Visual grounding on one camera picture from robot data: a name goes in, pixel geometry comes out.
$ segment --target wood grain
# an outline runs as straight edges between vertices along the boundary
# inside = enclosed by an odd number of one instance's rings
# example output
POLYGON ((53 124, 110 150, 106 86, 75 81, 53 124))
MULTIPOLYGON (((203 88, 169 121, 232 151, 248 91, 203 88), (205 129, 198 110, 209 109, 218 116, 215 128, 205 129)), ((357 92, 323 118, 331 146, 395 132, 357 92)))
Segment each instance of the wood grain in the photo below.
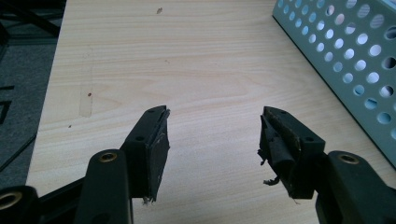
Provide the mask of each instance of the wood grain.
POLYGON ((396 174, 272 18, 275 0, 68 0, 27 184, 46 194, 119 148, 146 109, 168 105, 158 202, 135 223, 317 223, 256 154, 264 105, 289 111, 396 174))

